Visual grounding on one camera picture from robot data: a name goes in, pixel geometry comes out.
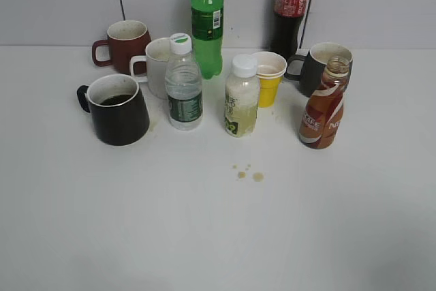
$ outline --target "cola bottle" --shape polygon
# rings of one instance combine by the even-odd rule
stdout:
[[[298,48],[298,30],[306,12],[307,0],[275,0],[274,33],[270,51],[288,59]]]
[[[330,58],[321,84],[306,105],[300,126],[300,140],[314,149],[333,143],[343,115],[343,93],[348,81],[349,61],[341,56]]]

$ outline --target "water bottle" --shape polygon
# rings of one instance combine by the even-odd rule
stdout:
[[[193,49],[205,79],[223,68],[223,7],[224,0],[191,0]]]
[[[202,120],[202,76],[192,55],[191,37],[173,34],[170,46],[172,54],[165,75],[170,122],[176,129],[189,131]]]

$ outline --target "mug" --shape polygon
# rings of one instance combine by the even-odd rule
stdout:
[[[131,144],[149,129],[144,97],[131,76],[113,74],[99,78],[89,87],[79,87],[77,98],[82,109],[91,113],[95,133],[104,143]]]
[[[293,75],[286,72],[285,78],[288,80],[300,81],[301,92],[307,97],[310,97],[314,90],[319,87],[322,72],[324,71],[328,60],[333,56],[342,56],[349,61],[348,81],[345,85],[345,88],[347,88],[349,75],[352,72],[353,54],[351,51],[346,49],[346,47],[333,42],[322,42],[314,45],[310,48],[306,56],[291,56],[287,61],[288,67],[293,61],[304,61],[304,64],[299,75]]]
[[[145,47],[145,56],[133,56],[130,59],[130,74],[134,74],[134,65],[138,62],[147,63],[147,75],[137,76],[138,82],[148,82],[153,95],[160,99],[166,99],[165,73],[168,59],[170,58],[170,38],[162,37],[153,40]]]
[[[129,62],[133,56],[141,55],[144,48],[150,43],[150,33],[144,23],[137,20],[122,20],[112,24],[107,31],[108,39],[94,42],[92,58],[99,67],[113,65],[122,74],[130,75]],[[110,59],[99,61],[95,54],[100,46],[108,46]],[[135,74],[146,72],[145,63],[135,67]]]

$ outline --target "dark liquid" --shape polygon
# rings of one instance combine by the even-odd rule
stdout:
[[[284,17],[274,12],[274,33],[270,45],[270,51],[289,59],[295,55],[298,48],[298,30],[303,16]]]
[[[113,106],[113,105],[119,105],[123,102],[129,100],[132,97],[132,95],[114,95],[106,100],[104,100],[101,105],[102,106]]]

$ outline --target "black mug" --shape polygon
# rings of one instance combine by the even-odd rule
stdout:
[[[349,75],[352,72],[353,54],[346,47],[335,44],[333,42],[322,42],[310,48],[306,56],[293,55],[287,60],[289,69],[290,63],[293,61],[304,61],[304,64],[299,75],[285,73],[285,78],[293,81],[300,81],[300,91],[302,94],[310,97],[321,83],[321,75],[326,68],[327,62],[333,56],[342,56],[349,61]]]
[[[77,98],[90,112],[97,137],[113,146],[131,144],[147,132],[149,112],[139,84],[131,76],[113,74],[77,89]]]

